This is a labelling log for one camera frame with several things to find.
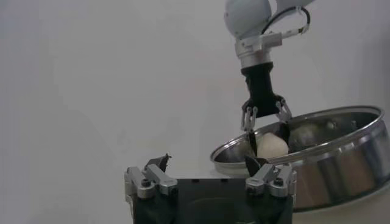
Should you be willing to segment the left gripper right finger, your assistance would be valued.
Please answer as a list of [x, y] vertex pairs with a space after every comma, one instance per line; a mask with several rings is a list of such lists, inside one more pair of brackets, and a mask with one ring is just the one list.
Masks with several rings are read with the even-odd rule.
[[250, 175], [245, 180], [248, 195], [259, 196], [266, 191], [273, 197], [296, 197], [296, 171], [289, 164], [273, 165], [264, 158], [245, 156]]

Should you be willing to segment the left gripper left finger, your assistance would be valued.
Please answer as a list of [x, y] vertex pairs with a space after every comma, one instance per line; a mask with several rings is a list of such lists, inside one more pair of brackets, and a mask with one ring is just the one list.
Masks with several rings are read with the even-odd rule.
[[171, 156], [166, 153], [161, 157], [150, 159], [142, 169], [137, 166], [128, 167], [124, 172], [126, 198], [135, 195], [147, 200], [157, 193], [167, 197], [176, 195], [178, 181], [165, 173], [170, 158]]

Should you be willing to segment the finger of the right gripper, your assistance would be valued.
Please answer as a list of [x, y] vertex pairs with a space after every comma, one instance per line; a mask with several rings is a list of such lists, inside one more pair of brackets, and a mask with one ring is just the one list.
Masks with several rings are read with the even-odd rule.
[[288, 122], [292, 118], [292, 114], [286, 104], [286, 100], [283, 97], [279, 98], [279, 101], [276, 103], [276, 107], [278, 108], [278, 113], [276, 116], [279, 119], [279, 128], [276, 132], [276, 135], [288, 143], [291, 134]]
[[257, 156], [257, 140], [254, 127], [256, 124], [258, 108], [253, 106], [252, 102], [245, 102], [243, 104], [242, 110], [241, 130], [246, 133], [250, 148], [253, 154]]

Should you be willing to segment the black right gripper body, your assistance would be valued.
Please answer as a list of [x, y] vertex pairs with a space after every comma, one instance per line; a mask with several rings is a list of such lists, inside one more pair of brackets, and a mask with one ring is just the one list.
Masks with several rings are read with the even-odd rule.
[[253, 107], [258, 109], [256, 118], [279, 113], [276, 103], [280, 102], [283, 97], [276, 95], [273, 91], [271, 83], [273, 67], [273, 62], [267, 62], [241, 69], [249, 91], [249, 99], [242, 105], [244, 113], [248, 108]]

